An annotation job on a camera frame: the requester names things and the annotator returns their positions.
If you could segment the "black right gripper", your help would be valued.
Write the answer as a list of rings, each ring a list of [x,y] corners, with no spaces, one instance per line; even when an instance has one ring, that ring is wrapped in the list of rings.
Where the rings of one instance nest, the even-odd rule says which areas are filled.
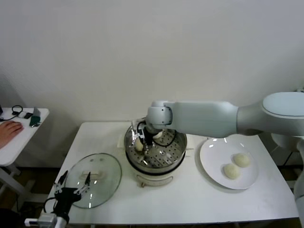
[[[143,129],[144,134],[144,143],[143,143],[143,155],[148,156],[150,155],[150,146],[153,144],[153,135],[148,132],[148,130],[144,127]],[[132,132],[132,142],[135,143],[135,141],[140,138],[140,134],[138,132]]]

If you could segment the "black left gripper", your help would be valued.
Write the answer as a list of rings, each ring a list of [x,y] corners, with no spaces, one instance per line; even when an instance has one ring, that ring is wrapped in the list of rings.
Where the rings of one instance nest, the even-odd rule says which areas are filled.
[[[68,215],[72,205],[81,200],[81,195],[86,193],[90,188],[91,172],[86,176],[84,185],[79,188],[63,188],[63,184],[67,177],[68,171],[59,178],[58,182],[54,182],[55,199],[57,204],[53,212],[59,216],[62,214]]]

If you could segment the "bare person hand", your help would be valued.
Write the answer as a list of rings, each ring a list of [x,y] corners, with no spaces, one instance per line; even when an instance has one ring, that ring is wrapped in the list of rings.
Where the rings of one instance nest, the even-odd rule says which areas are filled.
[[[20,122],[6,121],[0,124],[0,148],[5,147],[12,139],[23,131]]]

